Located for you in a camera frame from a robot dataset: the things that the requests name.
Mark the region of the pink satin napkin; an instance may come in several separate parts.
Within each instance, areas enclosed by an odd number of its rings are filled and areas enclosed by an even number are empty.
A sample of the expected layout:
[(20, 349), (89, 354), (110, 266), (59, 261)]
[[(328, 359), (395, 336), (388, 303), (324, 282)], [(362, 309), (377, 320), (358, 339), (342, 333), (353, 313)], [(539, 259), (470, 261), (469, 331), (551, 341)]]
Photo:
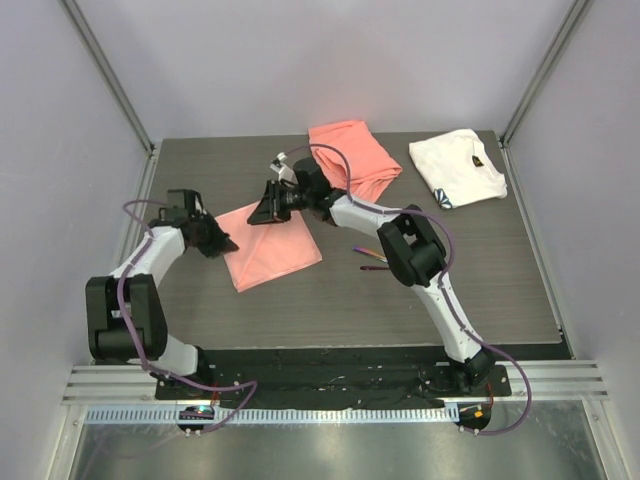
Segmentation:
[(257, 203), (253, 203), (216, 217), (222, 230), (239, 247), (224, 255), (232, 284), (239, 293), (322, 260), (299, 212), (285, 223), (252, 226), (247, 220), (256, 207)]

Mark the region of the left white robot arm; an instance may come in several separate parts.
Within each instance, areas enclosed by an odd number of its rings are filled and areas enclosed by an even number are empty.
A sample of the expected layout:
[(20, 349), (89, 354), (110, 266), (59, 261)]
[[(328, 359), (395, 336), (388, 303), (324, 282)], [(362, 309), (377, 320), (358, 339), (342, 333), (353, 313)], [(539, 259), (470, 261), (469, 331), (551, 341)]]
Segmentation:
[(200, 399), (215, 389), (208, 359), (202, 348), (169, 333), (158, 287), (187, 249), (215, 259), (237, 252), (239, 246), (195, 190), (168, 191), (166, 201), (154, 203), (158, 213), (149, 222), (129, 210), (138, 203), (129, 201), (123, 210), (144, 228), (141, 242), (110, 274), (92, 277), (86, 284), (89, 350), (96, 361), (138, 364)]

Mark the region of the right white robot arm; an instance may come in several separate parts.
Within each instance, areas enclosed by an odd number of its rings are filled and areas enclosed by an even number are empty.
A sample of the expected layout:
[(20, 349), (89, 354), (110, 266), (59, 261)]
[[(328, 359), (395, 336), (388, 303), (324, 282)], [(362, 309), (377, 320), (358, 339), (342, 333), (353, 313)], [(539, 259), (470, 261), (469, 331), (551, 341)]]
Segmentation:
[(394, 278), (415, 292), (435, 324), (455, 389), (472, 395), (483, 388), (495, 359), (457, 299), (447, 272), (445, 246), (419, 207), (391, 209), (366, 202), (331, 186), (313, 158), (291, 167), (285, 159), (280, 155), (271, 162), (277, 177), (266, 182), (247, 223), (284, 223), (295, 211), (308, 210), (332, 226), (378, 239)]

